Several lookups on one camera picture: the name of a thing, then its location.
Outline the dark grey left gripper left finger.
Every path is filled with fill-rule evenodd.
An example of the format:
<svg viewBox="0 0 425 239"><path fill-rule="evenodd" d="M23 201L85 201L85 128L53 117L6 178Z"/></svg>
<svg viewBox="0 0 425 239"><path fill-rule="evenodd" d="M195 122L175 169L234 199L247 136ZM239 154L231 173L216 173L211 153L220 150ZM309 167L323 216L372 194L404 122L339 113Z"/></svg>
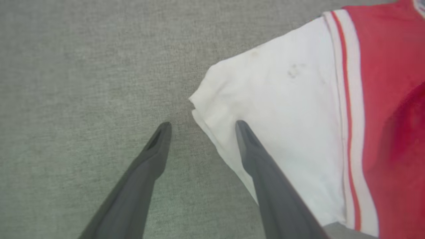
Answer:
<svg viewBox="0 0 425 239"><path fill-rule="evenodd" d="M171 123L161 123L82 231L81 239L143 237L154 184L165 170L171 136Z"/></svg>

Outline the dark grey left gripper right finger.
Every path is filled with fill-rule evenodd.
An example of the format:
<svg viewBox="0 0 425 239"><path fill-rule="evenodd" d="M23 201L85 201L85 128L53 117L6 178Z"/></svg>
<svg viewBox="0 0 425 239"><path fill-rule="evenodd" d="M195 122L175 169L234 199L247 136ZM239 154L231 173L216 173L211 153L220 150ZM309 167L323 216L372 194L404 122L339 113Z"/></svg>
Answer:
<svg viewBox="0 0 425 239"><path fill-rule="evenodd" d="M327 239L325 230L247 122L238 120L235 133L243 168L254 183L266 238Z"/></svg>

